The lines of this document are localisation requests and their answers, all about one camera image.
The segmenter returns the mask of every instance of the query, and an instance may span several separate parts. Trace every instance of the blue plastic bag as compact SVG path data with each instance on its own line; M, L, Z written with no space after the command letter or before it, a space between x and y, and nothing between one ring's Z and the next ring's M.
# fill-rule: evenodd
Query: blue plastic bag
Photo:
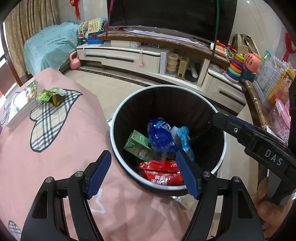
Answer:
M151 147L161 160L174 159L179 150L170 130L170 125L163 120L153 119L148 123L147 132Z

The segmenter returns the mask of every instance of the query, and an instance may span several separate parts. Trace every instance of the television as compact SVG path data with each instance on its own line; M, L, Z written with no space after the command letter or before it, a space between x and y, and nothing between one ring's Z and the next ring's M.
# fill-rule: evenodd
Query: television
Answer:
M107 0L108 13L110 4L111 0ZM225 45L229 42L236 7L237 0L220 0L218 40ZM179 36L189 34L213 42L216 14L216 0L114 0L109 26L170 29L178 31Z

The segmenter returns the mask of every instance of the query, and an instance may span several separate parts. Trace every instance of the blue gripper pad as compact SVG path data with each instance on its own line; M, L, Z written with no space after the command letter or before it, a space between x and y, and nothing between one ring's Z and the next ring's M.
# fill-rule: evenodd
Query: blue gripper pad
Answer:
M99 161L100 158L102 158L100 164L89 179L89 189L86 193L86 198L88 200L98 193L111 165L111 153L109 151L104 151L97 161Z
M180 151L177 151L176 153L176 163L178 165L178 168L180 170L180 173L183 177L183 181L186 185L186 188L190 195L192 195L195 199L198 199L200 196L200 193L197 188L197 180L195 176L193 175L190 167L188 166L188 163L186 162L186 159L191 162L189 157L186 155L185 152L183 152L183 155Z
M233 119L233 120L236 120L236 121L238 121L238 122L240 122L240 123L242 123L242 124L250 127L251 129L256 129L255 126L253 126L252 124L250 124L250 123L248 123L248 122L246 122L246 121L244 121L242 119L239 119L239 118L237 118L235 116L230 115L229 118L230 119Z

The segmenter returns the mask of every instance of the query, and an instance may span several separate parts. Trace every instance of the pink kettlebell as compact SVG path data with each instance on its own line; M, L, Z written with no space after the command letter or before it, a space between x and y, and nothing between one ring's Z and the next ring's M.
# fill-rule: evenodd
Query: pink kettlebell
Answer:
M81 66L81 62L78 58L78 54L76 58L72 58L74 54L77 54L77 51L74 51L72 54L70 54L69 59L70 59L70 68L71 69L78 69Z

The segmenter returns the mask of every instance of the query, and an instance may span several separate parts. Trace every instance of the green snack package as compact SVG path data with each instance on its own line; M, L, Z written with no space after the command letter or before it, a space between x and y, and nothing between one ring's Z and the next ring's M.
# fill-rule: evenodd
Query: green snack package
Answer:
M37 101L46 101L52 103L54 106L58 106L64 99L67 91L58 87L54 87L50 90L44 89L36 97Z
M143 161L155 159L149 139L136 130L131 133L123 148Z

